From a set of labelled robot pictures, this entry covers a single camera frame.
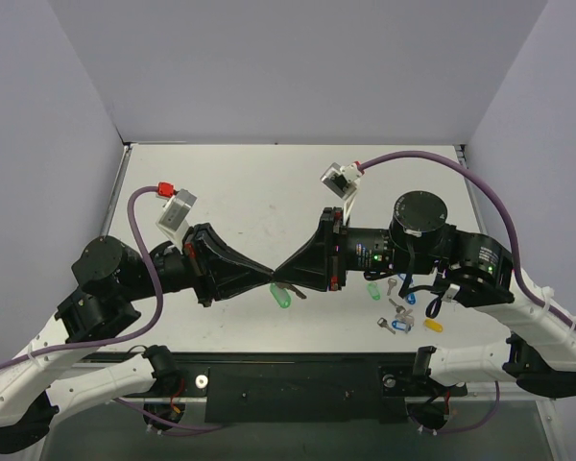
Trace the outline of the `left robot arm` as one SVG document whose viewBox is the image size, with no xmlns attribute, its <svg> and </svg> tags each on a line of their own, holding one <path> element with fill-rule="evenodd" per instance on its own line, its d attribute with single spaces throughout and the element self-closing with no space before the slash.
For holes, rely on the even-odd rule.
<svg viewBox="0 0 576 461">
<path fill-rule="evenodd" d="M 143 352 L 89 378 L 62 374 L 115 340 L 141 316 L 133 304 L 154 298 L 156 323 L 166 293 L 194 290 L 204 306 L 245 293 L 273 279 L 272 269 L 230 248 L 208 224 L 189 229 L 185 241 L 134 250 L 112 236 L 98 237 L 73 264 L 77 288 L 16 358 L 0 366 L 0 454 L 26 449 L 59 421 L 130 394 L 173 397 L 184 377 L 165 346 Z"/>
</svg>

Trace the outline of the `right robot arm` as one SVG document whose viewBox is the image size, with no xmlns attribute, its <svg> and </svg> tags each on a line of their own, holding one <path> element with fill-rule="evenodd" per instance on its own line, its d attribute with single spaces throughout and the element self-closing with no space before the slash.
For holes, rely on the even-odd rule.
<svg viewBox="0 0 576 461">
<path fill-rule="evenodd" d="M 425 346 L 410 368 L 412 386 L 430 393 L 469 382 L 513 382 L 542 397 L 576 396 L 576 323 L 553 314 L 552 301 L 533 303 L 519 290 L 512 256 L 499 242 L 457 230 L 433 193 L 400 196 L 387 229 L 351 228 L 339 208 L 327 208 L 315 234 L 275 271 L 277 283 L 321 292 L 339 291 L 350 271 L 368 281 L 402 274 L 398 295 L 425 291 L 435 318 L 456 302 L 491 315 L 511 334 L 499 342 L 464 349 Z"/>
</svg>

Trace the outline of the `silver key cluster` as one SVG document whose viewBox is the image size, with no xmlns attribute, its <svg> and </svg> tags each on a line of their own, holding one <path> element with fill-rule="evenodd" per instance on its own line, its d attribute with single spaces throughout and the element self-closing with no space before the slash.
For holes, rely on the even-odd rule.
<svg viewBox="0 0 576 461">
<path fill-rule="evenodd" d="M 414 317 L 412 315 L 413 310 L 411 308 L 406 308 L 402 304 L 396 303 L 392 298 L 389 298 L 388 301 L 396 311 L 395 318 L 397 320 L 400 320 L 404 323 L 410 323 L 414 321 Z"/>
</svg>

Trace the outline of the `blue tag key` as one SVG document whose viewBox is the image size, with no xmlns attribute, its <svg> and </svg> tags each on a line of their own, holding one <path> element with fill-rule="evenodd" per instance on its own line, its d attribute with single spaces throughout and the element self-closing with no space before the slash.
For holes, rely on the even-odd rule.
<svg viewBox="0 0 576 461">
<path fill-rule="evenodd" d="M 413 328 L 413 322 L 403 319 L 394 319 L 389 322 L 387 319 L 380 317 L 376 324 L 381 327 L 385 328 L 390 331 L 392 334 L 396 334 L 397 332 L 403 332 L 408 334 Z"/>
</svg>

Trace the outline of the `yellow key tag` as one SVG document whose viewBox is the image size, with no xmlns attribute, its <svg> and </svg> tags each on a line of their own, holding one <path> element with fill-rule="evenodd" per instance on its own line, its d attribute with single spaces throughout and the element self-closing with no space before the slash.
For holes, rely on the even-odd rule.
<svg viewBox="0 0 576 461">
<path fill-rule="evenodd" d="M 442 333 L 444 331 L 444 327 L 433 319 L 426 319 L 423 324 L 426 328 L 437 333 Z"/>
</svg>

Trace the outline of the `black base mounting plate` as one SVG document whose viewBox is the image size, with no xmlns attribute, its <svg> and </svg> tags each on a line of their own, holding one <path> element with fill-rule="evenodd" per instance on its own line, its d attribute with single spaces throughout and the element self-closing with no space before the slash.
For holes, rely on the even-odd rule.
<svg viewBox="0 0 576 461">
<path fill-rule="evenodd" d="M 412 352 L 180 352 L 182 396 L 206 400 L 209 423 L 402 423 L 409 399 L 463 397 L 414 370 Z"/>
</svg>

